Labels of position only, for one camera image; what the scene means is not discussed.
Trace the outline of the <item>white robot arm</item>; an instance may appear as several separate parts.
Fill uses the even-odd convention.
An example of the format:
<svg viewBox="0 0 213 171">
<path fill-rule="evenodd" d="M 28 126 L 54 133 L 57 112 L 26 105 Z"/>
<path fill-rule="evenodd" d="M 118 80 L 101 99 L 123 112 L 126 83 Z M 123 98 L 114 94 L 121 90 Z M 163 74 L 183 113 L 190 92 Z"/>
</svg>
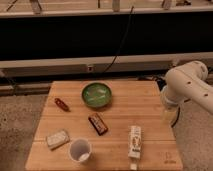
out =
<svg viewBox="0 0 213 171">
<path fill-rule="evenodd" d="M 184 99 L 190 99 L 213 114 L 213 86 L 205 82 L 207 66 L 201 61 L 191 61 L 170 69 L 165 75 L 166 85 L 161 90 L 164 106 L 163 120 L 172 125 Z"/>
</svg>

